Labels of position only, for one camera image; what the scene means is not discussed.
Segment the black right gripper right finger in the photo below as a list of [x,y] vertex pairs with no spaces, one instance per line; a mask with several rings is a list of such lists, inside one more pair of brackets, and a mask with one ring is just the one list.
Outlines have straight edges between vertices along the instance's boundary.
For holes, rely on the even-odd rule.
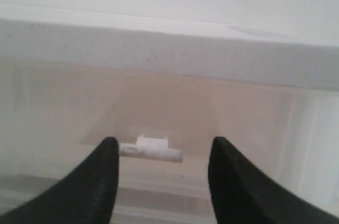
[[264,174],[224,137],[213,139],[208,183],[217,223],[338,223]]

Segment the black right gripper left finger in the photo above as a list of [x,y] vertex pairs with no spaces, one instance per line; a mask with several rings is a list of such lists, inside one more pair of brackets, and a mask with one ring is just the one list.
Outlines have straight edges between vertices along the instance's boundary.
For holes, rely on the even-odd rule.
[[119,144],[106,137],[72,172],[1,223],[109,223],[117,197]]

